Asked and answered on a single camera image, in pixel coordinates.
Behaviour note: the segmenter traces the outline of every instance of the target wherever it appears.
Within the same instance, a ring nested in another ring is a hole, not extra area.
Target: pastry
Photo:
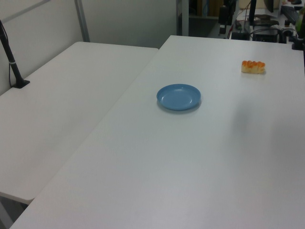
[[[265,71],[265,63],[255,61],[243,61],[242,72],[244,73],[263,73]]]

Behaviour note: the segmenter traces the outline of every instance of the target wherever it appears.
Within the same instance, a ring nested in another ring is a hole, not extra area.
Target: desk
[[[161,108],[172,83],[201,105]],[[303,52],[171,36],[12,229],[302,228],[304,117]]]
[[[78,42],[0,96],[0,195],[29,204],[156,52]]]

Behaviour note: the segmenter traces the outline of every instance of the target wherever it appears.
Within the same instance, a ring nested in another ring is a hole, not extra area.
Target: computer monitor
[[[274,8],[274,0],[264,0],[265,6],[267,9],[273,13],[273,8]]]
[[[264,0],[265,6],[270,12],[273,12],[274,0]],[[254,25],[254,15],[256,8],[256,0],[251,0],[250,11],[249,11],[249,22],[250,25]]]

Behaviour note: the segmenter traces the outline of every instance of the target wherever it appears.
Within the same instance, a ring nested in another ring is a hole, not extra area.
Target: white wall
[[[73,43],[82,41],[74,0],[51,0],[3,25],[23,78]],[[0,45],[0,95],[10,88],[8,67]]]
[[[176,0],[83,0],[91,42],[160,48],[176,35]]]

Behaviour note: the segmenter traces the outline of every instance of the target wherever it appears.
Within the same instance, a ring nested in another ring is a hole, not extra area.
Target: plate
[[[182,111],[195,107],[201,98],[200,91],[187,84],[171,84],[157,93],[159,103],[171,110]]]

